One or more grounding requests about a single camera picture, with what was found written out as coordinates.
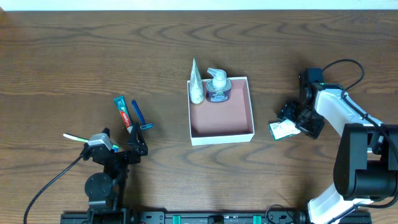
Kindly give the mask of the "white box pink interior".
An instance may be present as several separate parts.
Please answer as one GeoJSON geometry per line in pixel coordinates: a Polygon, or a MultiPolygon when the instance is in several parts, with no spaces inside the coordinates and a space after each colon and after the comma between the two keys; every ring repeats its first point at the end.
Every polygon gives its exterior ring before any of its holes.
{"type": "Polygon", "coordinates": [[[230,99],[222,103],[188,102],[188,125],[192,146],[249,142],[254,121],[248,79],[232,77],[230,99]]]}

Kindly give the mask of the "Colgate toothpaste tube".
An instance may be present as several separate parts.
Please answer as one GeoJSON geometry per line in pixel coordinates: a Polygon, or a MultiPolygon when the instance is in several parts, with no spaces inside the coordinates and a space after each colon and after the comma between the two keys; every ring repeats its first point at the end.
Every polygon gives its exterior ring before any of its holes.
{"type": "Polygon", "coordinates": [[[116,97],[114,99],[114,103],[123,119],[124,125],[125,125],[128,133],[131,133],[132,128],[133,128],[133,123],[132,123],[132,120],[131,120],[124,97],[123,96],[116,97]]]}

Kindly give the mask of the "purple hand soap pump bottle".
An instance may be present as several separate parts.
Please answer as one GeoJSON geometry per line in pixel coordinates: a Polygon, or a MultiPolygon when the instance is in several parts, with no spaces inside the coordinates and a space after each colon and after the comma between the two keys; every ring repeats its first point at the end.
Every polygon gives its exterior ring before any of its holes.
{"type": "Polygon", "coordinates": [[[206,100],[210,103],[221,103],[229,100],[232,84],[226,72],[215,68],[208,68],[207,72],[213,78],[206,83],[206,100]]]}

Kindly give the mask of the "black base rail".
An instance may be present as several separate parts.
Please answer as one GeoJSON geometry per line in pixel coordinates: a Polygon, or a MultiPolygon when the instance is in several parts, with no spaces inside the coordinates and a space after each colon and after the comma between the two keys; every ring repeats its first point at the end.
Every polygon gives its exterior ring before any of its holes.
{"type": "Polygon", "coordinates": [[[311,224],[309,215],[299,210],[269,209],[264,213],[135,212],[126,208],[108,211],[67,212],[60,224],[311,224]]]}

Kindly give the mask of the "white Pantene tube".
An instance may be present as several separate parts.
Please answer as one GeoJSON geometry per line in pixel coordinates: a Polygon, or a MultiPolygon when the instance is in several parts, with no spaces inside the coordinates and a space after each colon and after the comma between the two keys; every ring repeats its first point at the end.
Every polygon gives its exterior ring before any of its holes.
{"type": "Polygon", "coordinates": [[[190,75],[189,96],[190,101],[194,104],[200,104],[205,99],[203,82],[195,59],[193,59],[190,75]]]}

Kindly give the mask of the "blue disposable razor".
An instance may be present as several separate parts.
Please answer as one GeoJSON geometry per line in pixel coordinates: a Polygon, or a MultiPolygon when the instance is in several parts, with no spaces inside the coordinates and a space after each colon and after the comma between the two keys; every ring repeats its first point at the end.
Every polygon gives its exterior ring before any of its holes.
{"type": "Polygon", "coordinates": [[[154,125],[152,123],[146,123],[146,121],[144,119],[144,116],[143,116],[143,114],[142,114],[142,112],[141,112],[136,100],[132,100],[131,104],[132,104],[132,106],[134,108],[134,111],[135,111],[137,117],[139,118],[139,121],[141,122],[140,129],[141,130],[146,130],[146,129],[153,128],[154,125]]]}

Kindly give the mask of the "green white toothbrush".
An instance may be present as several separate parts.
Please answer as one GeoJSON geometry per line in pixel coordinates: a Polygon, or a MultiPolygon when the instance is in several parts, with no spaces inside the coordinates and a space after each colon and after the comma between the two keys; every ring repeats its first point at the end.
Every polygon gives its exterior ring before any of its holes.
{"type": "MultiPolygon", "coordinates": [[[[73,141],[80,141],[80,142],[85,142],[85,143],[88,142],[87,139],[84,139],[84,138],[81,138],[81,137],[78,137],[78,136],[74,136],[74,135],[68,134],[68,133],[64,133],[63,136],[64,136],[65,138],[71,139],[71,140],[73,140],[73,141]]],[[[116,145],[116,144],[113,144],[113,146],[112,146],[111,149],[113,149],[115,152],[118,152],[118,151],[119,151],[119,146],[116,145]]]]}

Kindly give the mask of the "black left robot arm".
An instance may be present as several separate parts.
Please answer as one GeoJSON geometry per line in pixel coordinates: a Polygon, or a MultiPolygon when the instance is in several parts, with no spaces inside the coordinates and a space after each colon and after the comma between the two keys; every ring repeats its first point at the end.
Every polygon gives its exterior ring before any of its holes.
{"type": "Polygon", "coordinates": [[[148,147],[140,126],[134,123],[129,131],[128,150],[117,151],[109,137],[109,129],[93,135],[85,143],[80,156],[102,165],[103,171],[93,174],[85,184],[89,198],[88,223],[133,223],[134,212],[123,206],[128,166],[140,163],[148,155],[148,147]]]}

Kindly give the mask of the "green white soap packet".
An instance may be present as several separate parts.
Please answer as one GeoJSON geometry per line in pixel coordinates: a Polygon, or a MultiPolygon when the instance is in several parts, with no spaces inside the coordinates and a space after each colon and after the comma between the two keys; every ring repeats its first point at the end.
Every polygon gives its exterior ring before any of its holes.
{"type": "Polygon", "coordinates": [[[279,121],[269,124],[271,135],[275,141],[300,134],[301,131],[295,127],[295,124],[290,120],[279,121]]]}

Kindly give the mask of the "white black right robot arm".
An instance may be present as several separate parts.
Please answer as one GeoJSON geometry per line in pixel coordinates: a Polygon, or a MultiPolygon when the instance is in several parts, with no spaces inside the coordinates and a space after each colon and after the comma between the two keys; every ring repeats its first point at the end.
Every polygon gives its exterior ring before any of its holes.
{"type": "Polygon", "coordinates": [[[301,84],[300,101],[286,102],[279,119],[281,133],[298,129],[315,139],[329,122],[341,138],[333,183],[292,217],[294,223],[370,222],[359,208],[397,203],[397,126],[368,115],[341,85],[301,84]]]}

